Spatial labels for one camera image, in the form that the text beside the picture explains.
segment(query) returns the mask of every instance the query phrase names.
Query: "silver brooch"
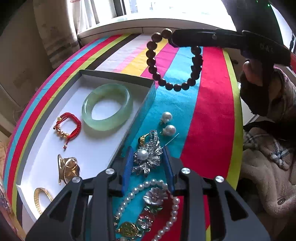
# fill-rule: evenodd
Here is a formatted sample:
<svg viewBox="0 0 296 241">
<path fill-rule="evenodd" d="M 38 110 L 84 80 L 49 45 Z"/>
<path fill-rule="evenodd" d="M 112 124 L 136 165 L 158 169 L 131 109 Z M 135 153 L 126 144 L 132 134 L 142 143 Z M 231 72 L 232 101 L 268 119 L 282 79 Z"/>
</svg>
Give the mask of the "silver brooch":
<svg viewBox="0 0 296 241">
<path fill-rule="evenodd" d="M 145 138 L 149 135 L 149 141 L 146 143 Z M 160 155 L 162 149 L 158 138 L 157 131 L 150 131 L 149 134 L 139 138 L 139 148 L 134 153 L 134 166 L 132 173 L 137 175 L 143 173 L 145 177 L 148 176 L 151 169 L 160 166 Z"/>
</svg>

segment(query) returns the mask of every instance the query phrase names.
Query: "silver flower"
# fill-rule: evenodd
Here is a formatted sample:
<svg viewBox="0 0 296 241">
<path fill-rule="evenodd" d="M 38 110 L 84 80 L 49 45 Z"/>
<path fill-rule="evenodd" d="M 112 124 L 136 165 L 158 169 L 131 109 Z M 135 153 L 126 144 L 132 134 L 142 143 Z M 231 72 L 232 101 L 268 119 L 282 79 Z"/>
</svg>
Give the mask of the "silver flower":
<svg viewBox="0 0 296 241">
<path fill-rule="evenodd" d="M 133 155 L 136 166 L 133 167 L 132 173 L 136 173 L 137 175 L 143 173 L 145 177 L 148 176 L 151 169 L 155 169 L 156 167 L 160 166 L 160 155 L 162 154 L 157 131 L 150 131 L 149 137 L 150 140 L 144 146 L 141 146 L 138 149 L 138 151 L 144 150 L 145 154 L 148 152 L 147 158 L 142 160 L 143 155 L 141 155 L 141 158 L 139 159 L 138 152 L 135 152 Z"/>
<path fill-rule="evenodd" d="M 143 196 L 144 201 L 149 205 L 160 206 L 164 199 L 167 199 L 168 195 L 165 190 L 160 188 L 151 188 L 150 191 L 146 192 Z"/>
</svg>

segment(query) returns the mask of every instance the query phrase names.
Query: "brown bead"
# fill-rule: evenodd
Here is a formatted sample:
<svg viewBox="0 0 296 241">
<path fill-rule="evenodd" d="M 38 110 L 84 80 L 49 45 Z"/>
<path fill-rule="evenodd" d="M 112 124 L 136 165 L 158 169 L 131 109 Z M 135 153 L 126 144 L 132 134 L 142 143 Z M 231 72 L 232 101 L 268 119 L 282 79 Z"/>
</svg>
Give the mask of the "brown bead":
<svg viewBox="0 0 296 241">
<path fill-rule="evenodd" d="M 179 92 L 182 89 L 181 85 L 175 84 L 174 85 L 174 91 Z"/>
<path fill-rule="evenodd" d="M 169 28 L 165 28 L 164 30 L 162 30 L 161 32 L 161 36 L 164 38 L 164 39 L 170 39 L 172 37 L 172 30 L 170 30 Z"/>
<path fill-rule="evenodd" d="M 187 80 L 187 83 L 188 83 L 190 86 L 195 86 L 196 81 L 193 80 L 192 78 L 189 78 L 189 79 Z"/>
<path fill-rule="evenodd" d="M 154 50 L 148 50 L 148 51 L 146 52 L 146 56 L 147 56 L 147 58 L 154 58 L 155 55 L 156 55 L 156 53 L 155 53 Z"/>
<path fill-rule="evenodd" d="M 190 77 L 193 79 L 193 80 L 198 80 L 200 78 L 200 73 L 198 72 L 192 72 L 190 74 Z"/>
<path fill-rule="evenodd" d="M 156 33 L 152 34 L 151 39 L 152 39 L 152 41 L 159 43 L 163 38 L 160 33 L 156 32 Z"/>
<path fill-rule="evenodd" d="M 191 47 L 191 53 L 194 55 L 200 55 L 202 52 L 202 49 L 198 46 Z"/>
<path fill-rule="evenodd" d="M 147 43 L 147 49 L 149 50 L 156 50 L 157 48 L 157 43 L 153 42 L 153 41 L 149 41 Z"/>
<path fill-rule="evenodd" d="M 165 84 L 165 88 L 167 89 L 167 90 L 172 90 L 173 88 L 174 88 L 174 86 L 173 86 L 173 84 L 172 83 L 166 83 Z"/>
<path fill-rule="evenodd" d="M 159 81 L 158 81 L 158 84 L 159 84 L 159 86 L 165 86 L 165 84 L 166 84 L 165 79 L 161 79 L 161 80 L 159 80 Z"/>
<path fill-rule="evenodd" d="M 203 63 L 202 56 L 197 55 L 195 57 L 192 57 L 192 63 L 194 66 L 201 66 Z"/>
<path fill-rule="evenodd" d="M 161 79 L 160 73 L 157 72 L 157 73 L 153 74 L 152 78 L 156 81 L 159 81 Z"/>
<path fill-rule="evenodd" d="M 155 58 L 149 58 L 149 59 L 147 59 L 146 63 L 148 66 L 154 66 L 156 64 L 156 60 L 155 60 Z"/>
<path fill-rule="evenodd" d="M 189 84 L 187 82 L 182 83 L 181 85 L 183 90 L 188 90 L 189 89 Z"/>
<path fill-rule="evenodd" d="M 150 66 L 150 67 L 148 68 L 148 71 L 149 71 L 149 73 L 151 73 L 151 74 L 155 74 L 155 73 L 157 72 L 157 68 L 156 68 L 156 66 Z"/>
</svg>

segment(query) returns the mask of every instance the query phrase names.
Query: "striped tablecloth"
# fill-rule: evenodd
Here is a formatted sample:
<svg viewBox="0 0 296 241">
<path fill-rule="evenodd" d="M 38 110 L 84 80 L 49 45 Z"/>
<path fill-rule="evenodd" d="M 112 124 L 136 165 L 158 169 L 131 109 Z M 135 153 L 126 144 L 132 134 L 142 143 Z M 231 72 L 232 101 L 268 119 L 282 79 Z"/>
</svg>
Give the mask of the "striped tablecloth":
<svg viewBox="0 0 296 241">
<path fill-rule="evenodd" d="M 21 221 L 22 203 L 16 188 L 16 176 L 22 162 L 27 143 L 46 111 L 48 105 L 81 69 L 92 69 L 125 73 L 151 78 L 146 65 L 146 43 L 150 36 L 139 34 L 115 35 L 95 40 L 58 67 L 44 82 L 27 105 L 9 144 L 4 168 L 4 186 L 13 211 Z M 235 188 L 242 158 L 242 111 L 236 77 L 227 52 L 221 48 L 202 48 L 203 66 L 201 77 L 194 87 L 180 92 L 167 91 L 156 84 L 156 98 L 148 112 L 137 137 L 152 129 L 161 130 L 161 113 L 173 114 L 173 124 L 180 135 L 169 144 L 171 155 L 181 158 L 184 166 L 201 176 L 214 178 L 221 175 Z M 173 84 L 190 77 L 192 65 L 190 48 L 173 48 L 162 40 L 156 50 L 158 72 Z M 161 143 L 169 139 L 161 137 Z M 162 168 L 152 172 L 151 178 L 165 180 Z M 131 178 L 130 187 L 142 182 L 142 177 Z M 116 209 L 120 199 L 114 199 Z M 127 208 L 121 221 L 135 221 L 143 204 L 138 195 Z M 170 200 L 155 220 L 151 232 L 142 240 L 151 240 L 158 229 L 165 225 L 170 215 Z M 183 200 L 178 210 L 178 220 L 163 241 L 179 240 L 181 231 Z M 206 226 L 209 212 L 205 204 Z"/>
</svg>

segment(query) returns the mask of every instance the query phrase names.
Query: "green bangle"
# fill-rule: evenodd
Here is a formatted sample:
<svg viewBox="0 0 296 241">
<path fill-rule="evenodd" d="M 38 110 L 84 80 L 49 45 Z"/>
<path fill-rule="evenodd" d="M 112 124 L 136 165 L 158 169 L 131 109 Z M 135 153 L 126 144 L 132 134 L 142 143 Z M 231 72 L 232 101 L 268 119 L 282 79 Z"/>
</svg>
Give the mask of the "green bangle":
<svg viewBox="0 0 296 241">
<path fill-rule="evenodd" d="M 92 119 L 91 112 L 95 104 L 105 97 L 112 98 L 112 96 L 116 96 L 117 99 L 118 97 L 122 97 L 123 104 L 120 110 L 103 120 Z M 87 96 L 82 105 L 82 118 L 89 127 L 98 131 L 107 131 L 124 123 L 131 115 L 132 109 L 133 99 L 124 85 L 105 84 L 94 89 Z"/>
</svg>

